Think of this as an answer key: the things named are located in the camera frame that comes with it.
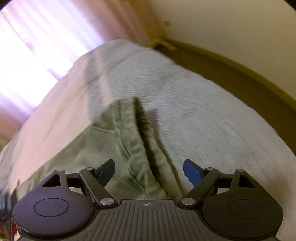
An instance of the ribbed surface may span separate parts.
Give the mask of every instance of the ribbed surface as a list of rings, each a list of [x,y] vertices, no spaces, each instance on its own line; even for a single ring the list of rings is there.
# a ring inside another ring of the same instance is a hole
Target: ribbed surface
[[[195,211],[178,208],[172,200],[123,200],[115,209],[100,211],[89,227],[66,240],[225,241],[228,239],[210,231]]]

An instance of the mattress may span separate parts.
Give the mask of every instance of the mattress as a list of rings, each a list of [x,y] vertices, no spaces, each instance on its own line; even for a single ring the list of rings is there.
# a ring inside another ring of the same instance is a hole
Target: mattress
[[[138,96],[182,194],[185,159],[222,173],[245,169],[282,206],[280,240],[295,240],[296,157],[253,109],[163,56],[126,40],[80,57],[0,154],[0,188],[12,193],[72,142],[114,99]]]

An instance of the brown baseboard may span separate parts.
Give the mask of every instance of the brown baseboard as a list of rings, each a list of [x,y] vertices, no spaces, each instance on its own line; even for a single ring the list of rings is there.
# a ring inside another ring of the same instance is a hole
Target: brown baseboard
[[[198,53],[207,55],[213,59],[221,61],[221,62],[239,70],[240,72],[250,76],[254,80],[263,84],[265,87],[267,87],[269,90],[271,90],[277,96],[279,96],[282,100],[284,100],[288,105],[290,105],[294,110],[296,110],[296,100],[292,96],[290,96],[287,92],[282,90],[280,87],[278,87],[276,84],[274,84],[270,80],[266,79],[265,77],[263,77],[259,73],[255,72],[254,70],[244,66],[243,64],[240,64],[228,57],[225,57],[223,55],[220,55],[218,53],[215,53],[213,51],[207,50],[202,47],[198,47],[195,45],[191,45],[191,44],[180,42],[180,41],[173,40],[173,39],[165,39],[165,41],[167,41],[168,43],[170,43],[176,47],[180,46],[180,47],[188,48],[188,49],[191,49],[191,50],[196,51]]]

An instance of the green cloth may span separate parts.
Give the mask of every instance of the green cloth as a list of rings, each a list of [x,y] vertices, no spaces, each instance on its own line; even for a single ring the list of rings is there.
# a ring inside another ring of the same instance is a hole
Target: green cloth
[[[78,173],[115,161],[106,190],[116,199],[180,199],[181,191],[137,97],[115,100],[17,189],[18,199],[56,169]]]

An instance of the pink curtain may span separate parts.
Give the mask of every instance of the pink curtain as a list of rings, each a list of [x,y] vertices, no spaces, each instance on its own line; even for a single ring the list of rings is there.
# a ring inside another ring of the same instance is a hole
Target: pink curtain
[[[106,41],[153,46],[145,0],[12,0],[0,12],[0,150],[85,53]]]

